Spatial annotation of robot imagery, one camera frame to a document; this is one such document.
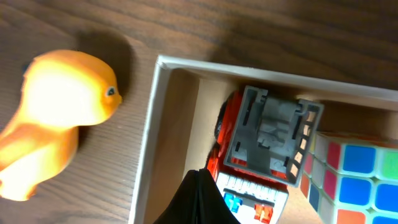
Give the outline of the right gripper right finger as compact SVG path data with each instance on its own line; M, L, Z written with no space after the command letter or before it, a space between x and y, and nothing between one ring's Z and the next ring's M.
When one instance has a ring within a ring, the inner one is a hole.
M221 196L208 169L198 171L197 222L202 224L239 224Z

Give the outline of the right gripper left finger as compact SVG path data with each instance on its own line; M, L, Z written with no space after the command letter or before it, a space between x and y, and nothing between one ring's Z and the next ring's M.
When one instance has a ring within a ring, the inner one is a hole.
M154 224L196 223L197 174L196 170L187 172L169 205Z

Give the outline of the red toy fire truck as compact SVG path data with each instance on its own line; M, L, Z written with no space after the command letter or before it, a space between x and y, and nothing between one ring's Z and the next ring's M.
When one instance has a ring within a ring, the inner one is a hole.
M297 187L324 106L246 86L222 104L215 124L210 171L239 223L277 223L288 186Z

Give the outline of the multicolour puzzle cube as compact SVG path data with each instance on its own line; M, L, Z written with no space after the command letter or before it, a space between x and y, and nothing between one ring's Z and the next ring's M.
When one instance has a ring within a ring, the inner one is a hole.
M397 140L318 132L300 189L327 224L397 224Z

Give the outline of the orange dinosaur toy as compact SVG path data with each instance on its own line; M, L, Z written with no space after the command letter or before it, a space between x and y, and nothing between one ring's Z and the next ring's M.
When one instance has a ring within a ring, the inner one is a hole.
M36 56L1 131L1 197L29 200L71 163L79 128L110 119L121 102L116 74L101 59L76 50Z

